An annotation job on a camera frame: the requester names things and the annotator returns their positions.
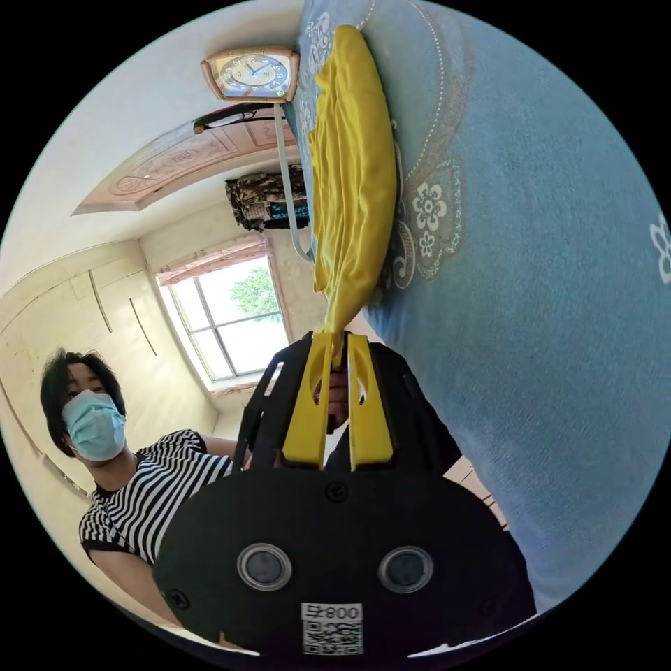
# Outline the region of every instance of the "bed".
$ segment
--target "bed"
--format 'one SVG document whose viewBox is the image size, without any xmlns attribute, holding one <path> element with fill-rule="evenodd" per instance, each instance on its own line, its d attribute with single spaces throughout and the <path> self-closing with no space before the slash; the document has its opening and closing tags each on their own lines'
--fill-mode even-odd
<svg viewBox="0 0 671 671">
<path fill-rule="evenodd" d="M 667 449 L 668 225 L 577 86 L 502 32 L 419 0 L 305 2 L 284 111 L 311 218 L 315 74 L 342 24 L 377 63 L 401 186 L 366 318 L 499 504 L 546 611 L 619 543 Z"/>
</svg>

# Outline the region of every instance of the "face mask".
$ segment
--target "face mask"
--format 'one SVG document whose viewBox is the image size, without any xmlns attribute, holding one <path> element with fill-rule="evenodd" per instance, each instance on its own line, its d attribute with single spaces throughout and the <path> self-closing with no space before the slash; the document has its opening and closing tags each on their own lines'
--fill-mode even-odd
<svg viewBox="0 0 671 671">
<path fill-rule="evenodd" d="M 84 459 L 107 461 L 124 449 L 126 418 L 107 394 L 82 391 L 63 408 L 63 421 Z"/>
</svg>

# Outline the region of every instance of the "striped shirt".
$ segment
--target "striped shirt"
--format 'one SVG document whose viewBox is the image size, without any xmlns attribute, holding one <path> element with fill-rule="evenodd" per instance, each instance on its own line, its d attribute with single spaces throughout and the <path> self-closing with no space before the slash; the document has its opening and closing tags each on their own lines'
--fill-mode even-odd
<svg viewBox="0 0 671 671">
<path fill-rule="evenodd" d="M 79 525 L 82 547 L 129 552 L 154 565 L 173 515 L 201 487 L 231 472 L 227 456 L 208 454 L 190 429 L 165 435 L 136 452 L 138 469 L 118 491 L 98 487 Z"/>
</svg>

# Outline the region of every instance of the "person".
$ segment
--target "person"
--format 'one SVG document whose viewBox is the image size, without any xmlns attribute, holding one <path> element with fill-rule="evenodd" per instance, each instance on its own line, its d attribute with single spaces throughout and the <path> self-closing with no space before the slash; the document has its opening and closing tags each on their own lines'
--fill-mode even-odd
<svg viewBox="0 0 671 671">
<path fill-rule="evenodd" d="M 340 424 L 347 418 L 347 391 L 347 374 L 333 374 L 329 414 Z M 179 506 L 231 473 L 236 441 L 185 428 L 133 452 L 120 383 L 96 352 L 59 349 L 44 368 L 40 400 L 54 445 L 79 460 L 96 484 L 79 525 L 82 548 L 124 592 L 181 627 L 152 566 Z"/>
</svg>

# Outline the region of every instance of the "label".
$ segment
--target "label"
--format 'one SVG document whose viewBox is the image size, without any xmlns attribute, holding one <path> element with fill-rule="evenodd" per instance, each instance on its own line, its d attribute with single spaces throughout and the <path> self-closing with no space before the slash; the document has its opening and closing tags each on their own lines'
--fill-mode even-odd
<svg viewBox="0 0 671 671">
<path fill-rule="evenodd" d="M 363 654 L 360 603 L 301 603 L 301 619 L 304 654 Z"/>
</svg>

